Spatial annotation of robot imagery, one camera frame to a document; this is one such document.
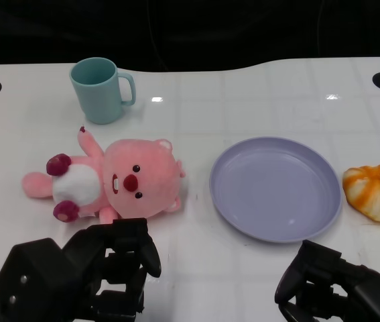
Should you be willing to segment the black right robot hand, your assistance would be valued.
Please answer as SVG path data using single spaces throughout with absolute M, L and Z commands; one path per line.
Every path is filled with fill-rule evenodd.
M 380 273 L 305 240 L 283 274 L 274 300 L 287 321 L 338 317 L 380 322 Z

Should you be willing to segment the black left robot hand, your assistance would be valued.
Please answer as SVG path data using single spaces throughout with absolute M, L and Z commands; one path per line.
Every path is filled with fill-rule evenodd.
M 144 309 L 147 276 L 158 278 L 162 273 L 143 218 L 82 229 L 62 251 L 78 278 L 65 321 L 134 321 Z

